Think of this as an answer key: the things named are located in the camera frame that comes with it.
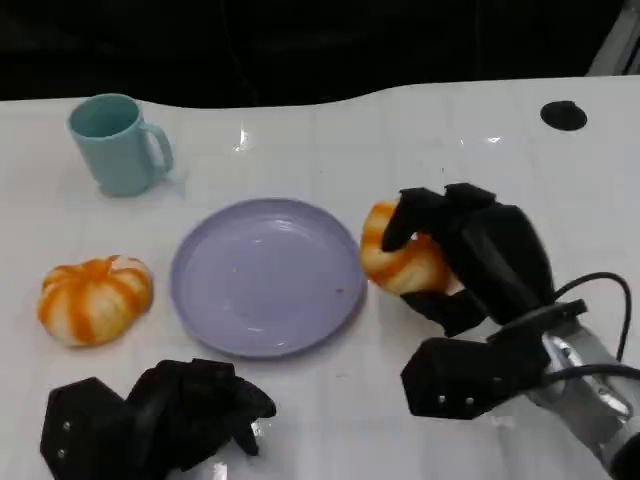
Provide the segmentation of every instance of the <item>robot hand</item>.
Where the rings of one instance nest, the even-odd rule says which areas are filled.
[[[411,412],[475,418],[524,393],[557,413],[614,478],[636,478],[640,372],[617,364],[579,323],[582,300],[556,301],[567,289],[555,292],[548,258],[524,213],[469,184],[450,185],[445,195],[422,188],[401,193],[383,249],[401,248],[415,232],[429,234],[466,287],[464,296],[421,292],[405,301],[448,336],[485,315],[502,325],[485,343],[425,341],[402,372]],[[615,275],[594,278],[612,277],[628,293]]]

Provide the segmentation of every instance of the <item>white tabletop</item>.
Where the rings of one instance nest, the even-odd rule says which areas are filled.
[[[168,295],[169,264],[199,220],[232,202],[286,196],[331,211],[353,232],[401,188],[468,181],[529,214],[558,284],[595,270],[640,289],[640,80],[634,77],[402,87],[320,106],[190,110],[143,103],[174,145],[173,180],[140,197],[101,196],[65,127],[77,100],[0,103],[0,470],[51,478],[38,452],[47,393],[97,376],[125,396],[162,359],[224,360],[191,340]],[[563,133],[540,108],[574,100],[587,126]],[[44,274],[125,254],[155,276],[151,311],[104,347],[69,350],[36,319]],[[613,350],[615,285],[581,290],[585,323]],[[268,392],[262,456],[225,448],[188,478],[599,479],[598,464],[520,399],[470,422],[416,419],[399,373],[434,324],[370,286],[359,318],[321,347],[272,362],[235,360]],[[640,327],[627,360],[640,365]]]

